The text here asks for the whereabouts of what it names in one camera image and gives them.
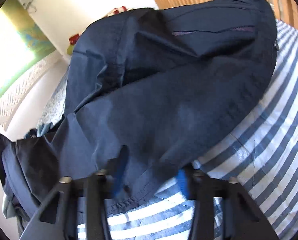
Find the black pants with pink waistband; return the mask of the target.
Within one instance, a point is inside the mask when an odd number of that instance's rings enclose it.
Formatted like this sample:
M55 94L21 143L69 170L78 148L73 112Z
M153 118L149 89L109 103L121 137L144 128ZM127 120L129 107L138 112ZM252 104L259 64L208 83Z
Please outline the black pants with pink waistband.
M256 107L276 36L266 0L142 8L92 23L73 50L60 125L15 142L0 134L0 178L16 214L30 219L61 177L106 167L122 146L129 161L108 213L148 202Z

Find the blue white striped quilt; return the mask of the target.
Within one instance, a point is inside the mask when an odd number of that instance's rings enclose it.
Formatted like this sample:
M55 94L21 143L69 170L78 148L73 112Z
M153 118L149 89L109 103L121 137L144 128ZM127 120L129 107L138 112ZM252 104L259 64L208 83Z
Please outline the blue white striped quilt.
M298 239L298 30L277 22L277 64L258 105L195 161L217 179L236 178L280 239ZM112 239L187 239L194 203L167 181L145 205L115 216Z

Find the red floral folded blanket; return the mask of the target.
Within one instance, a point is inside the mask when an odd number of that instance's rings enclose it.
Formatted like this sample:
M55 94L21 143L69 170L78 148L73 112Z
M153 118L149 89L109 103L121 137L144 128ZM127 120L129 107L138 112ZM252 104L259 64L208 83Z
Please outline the red floral folded blanket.
M126 12L126 11L128 11L128 9L125 6L114 8L109 13L107 13L105 16L103 16L103 18L110 17L110 16L113 16L113 15L117 15L119 13ZM69 39L68 39L69 45L71 45L71 46L75 45L76 42L78 41L79 37L80 37L80 34L78 34L78 33L76 33L76 34L72 35L71 37L69 37Z

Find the light blue denim shirt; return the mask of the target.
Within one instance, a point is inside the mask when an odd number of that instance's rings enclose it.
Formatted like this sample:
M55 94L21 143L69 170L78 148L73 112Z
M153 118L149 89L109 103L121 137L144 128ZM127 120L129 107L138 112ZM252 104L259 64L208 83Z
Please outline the light blue denim shirt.
M63 120L58 121L57 123L49 122L46 124L38 125L37 128L30 129L24 136L24 139L42 137L48 132L56 131ZM15 204L12 203L13 197L10 197L4 191L2 199L2 213L5 219L13 218L16 216Z

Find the green folded quilt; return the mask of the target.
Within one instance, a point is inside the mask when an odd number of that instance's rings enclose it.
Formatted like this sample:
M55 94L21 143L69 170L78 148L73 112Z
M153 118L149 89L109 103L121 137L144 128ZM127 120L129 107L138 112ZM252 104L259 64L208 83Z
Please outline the green folded quilt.
M74 44L69 44L69 46L68 46L68 48L67 48L67 50L66 50L66 54L71 56L72 53L73 53L73 49L74 49L74 47L75 47Z

